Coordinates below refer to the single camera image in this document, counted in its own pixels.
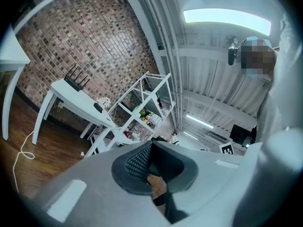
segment ceiling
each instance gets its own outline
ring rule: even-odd
[[[130,0],[149,40],[159,71],[171,73],[170,89],[176,101],[173,113],[176,128],[192,134],[207,148],[220,144],[211,134],[230,141],[234,124],[247,130],[256,125],[257,111],[270,86],[270,78],[253,79],[227,63],[226,36],[235,35],[239,43],[249,37],[269,39],[278,46],[283,9],[276,0],[138,0],[148,21],[140,21],[138,5]],[[249,12],[272,22],[270,36],[248,28],[221,23],[187,24],[183,11],[199,8],[224,8]],[[214,126],[207,128],[189,118],[191,115]],[[237,154],[245,148],[234,144]]]

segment shelving unit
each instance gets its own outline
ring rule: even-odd
[[[89,149],[88,153],[85,156],[90,156],[93,152],[96,152],[96,148],[98,148],[98,152],[103,152],[109,150],[115,143],[135,143],[136,141],[132,141],[128,139],[123,132],[127,129],[127,127],[133,122],[133,120],[137,121],[138,124],[146,128],[151,132],[151,136],[148,138],[150,140],[154,134],[157,132],[159,127],[162,125],[162,123],[165,121],[167,116],[170,114],[171,110],[175,106],[175,102],[172,100],[170,88],[168,79],[170,78],[170,73],[165,75],[157,75],[157,74],[150,74],[149,72],[146,72],[139,80],[137,80],[119,99],[118,101],[110,108],[108,111],[108,114],[110,114],[116,107],[121,107],[127,114],[130,115],[130,118],[127,120],[127,122],[119,128],[107,128],[105,129],[100,136],[96,135],[95,132],[97,131],[98,127],[96,127],[93,132],[89,136],[89,140],[92,142],[92,147]],[[152,88],[152,91],[143,91],[143,80],[145,80],[148,84],[148,86],[151,88],[150,81],[152,81],[154,88]],[[130,111],[127,107],[125,107],[122,104],[122,100],[130,93],[134,92],[135,95],[140,99],[141,104],[138,105],[133,111]],[[165,105],[167,107],[167,111],[165,112],[165,115],[163,111],[161,110],[157,99],[161,98],[161,92],[164,95],[169,95],[169,99],[165,102]],[[156,122],[156,127],[152,129],[149,125],[144,123],[140,117],[139,112],[142,109],[148,109],[154,114],[154,122]],[[106,145],[105,137],[106,135],[112,131],[114,134],[114,138]]]

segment white cable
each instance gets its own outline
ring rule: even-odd
[[[14,166],[13,166],[13,175],[14,175],[14,179],[15,179],[15,184],[16,184],[16,189],[17,189],[17,192],[19,193],[19,190],[18,190],[18,186],[17,186],[17,181],[16,181],[16,176],[15,176],[15,165],[17,163],[17,160],[18,160],[18,157],[19,157],[19,154],[21,153],[22,155],[24,155],[27,159],[34,159],[35,158],[35,155],[31,152],[26,152],[26,151],[22,151],[22,148],[24,147],[25,145],[25,142],[27,141],[28,137],[31,136],[31,134],[34,133],[34,132],[31,132],[26,138],[25,138],[25,141],[23,142],[23,145],[21,146],[21,149],[20,149],[20,152],[18,152],[17,154],[17,157],[16,157],[16,160],[15,160],[15,163],[14,163]]]

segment black device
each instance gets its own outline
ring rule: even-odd
[[[84,83],[83,86],[81,86],[81,83],[86,79],[86,77],[80,82],[80,83],[77,83],[76,80],[78,78],[78,76],[83,72],[83,71],[80,71],[80,73],[78,74],[78,76],[75,78],[75,79],[72,79],[72,75],[74,74],[74,72],[76,71],[76,69],[72,72],[72,74],[70,76],[68,76],[68,74],[76,67],[76,65],[69,70],[69,72],[65,75],[64,77],[64,81],[66,81],[73,89],[75,89],[77,92],[79,92],[80,90],[83,89],[83,87],[88,83],[89,79],[86,81],[86,83]]]
[[[95,109],[97,109],[100,113],[103,111],[103,108],[102,108],[98,103],[94,103],[94,107],[95,107]]]
[[[246,138],[247,137],[251,137],[251,132],[234,124],[233,125],[233,128],[232,128],[232,131],[231,131],[231,135],[230,135],[230,138],[240,144],[240,145],[243,145],[244,142],[246,142]]]
[[[228,49],[228,64],[232,66],[235,63],[235,60],[237,59],[237,53],[239,48],[230,47]]]
[[[160,100],[160,98],[158,97],[158,103],[159,103],[159,107],[160,107],[160,109],[162,109],[163,108],[163,106],[162,106],[162,103],[161,103],[161,100]]]

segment white table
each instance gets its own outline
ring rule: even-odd
[[[5,140],[9,138],[9,110],[14,90],[23,68],[29,63],[10,25],[0,44],[0,72],[12,71],[2,110],[2,136]]]
[[[66,81],[63,79],[53,82],[51,89],[48,91],[47,95],[44,98],[42,106],[40,108],[35,129],[33,135],[33,144],[37,143],[38,133],[43,119],[47,119],[48,114],[56,100],[60,98],[64,101],[63,106],[72,111],[73,113],[79,115],[80,117],[89,121],[89,124],[81,134],[81,138],[86,134],[92,124],[95,125],[104,125],[109,127],[109,129],[116,128],[116,125],[109,117],[108,113],[104,110],[100,113],[94,107],[96,102],[94,99],[89,97],[85,92],[80,90],[77,92],[73,89]]]

